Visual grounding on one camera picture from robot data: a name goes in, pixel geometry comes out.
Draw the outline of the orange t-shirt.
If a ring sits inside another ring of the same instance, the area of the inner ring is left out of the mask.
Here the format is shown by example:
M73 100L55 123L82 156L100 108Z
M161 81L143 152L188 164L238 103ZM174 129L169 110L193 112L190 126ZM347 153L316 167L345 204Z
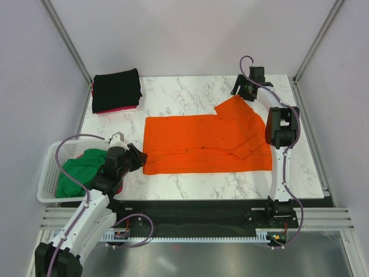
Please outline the orange t-shirt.
M272 154L262 118L239 96L215 114L148 117L146 175L270 171Z

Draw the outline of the white plastic basket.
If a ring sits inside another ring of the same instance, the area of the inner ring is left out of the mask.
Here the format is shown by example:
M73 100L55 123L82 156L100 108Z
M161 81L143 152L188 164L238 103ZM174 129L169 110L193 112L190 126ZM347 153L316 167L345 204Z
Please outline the white plastic basket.
M84 197L64 197L56 198L56 191L60 176L60 168L55 159L56 150L61 142L53 143L47 152L44 159L38 187L37 199L41 203L65 203L82 201ZM67 160L81 156L87 149L102 149L108 150L109 143L107 141L96 138L83 138L80 140L69 140L65 142L59 152L58 160L63 165Z

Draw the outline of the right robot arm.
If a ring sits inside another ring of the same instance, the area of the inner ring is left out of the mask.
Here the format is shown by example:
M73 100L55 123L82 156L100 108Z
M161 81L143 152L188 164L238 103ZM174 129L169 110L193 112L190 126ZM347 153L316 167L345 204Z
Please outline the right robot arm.
M265 80L265 69L251 65L249 75L244 71L237 76L231 95L259 101L268 111L265 140L272 153L272 184L266 208L257 216L270 227L287 225L298 227L293 201L296 199L289 188L291 156L300 139L299 108L284 102L274 91L273 84Z

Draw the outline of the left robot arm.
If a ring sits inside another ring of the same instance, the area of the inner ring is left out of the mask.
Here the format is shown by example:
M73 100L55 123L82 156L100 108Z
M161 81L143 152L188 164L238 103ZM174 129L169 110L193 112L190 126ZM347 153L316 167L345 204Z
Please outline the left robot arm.
M49 243L35 249L36 276L81 276L85 261L106 231L126 222L114 197L127 173L142 168L147 154L133 144L109 147L76 212Z

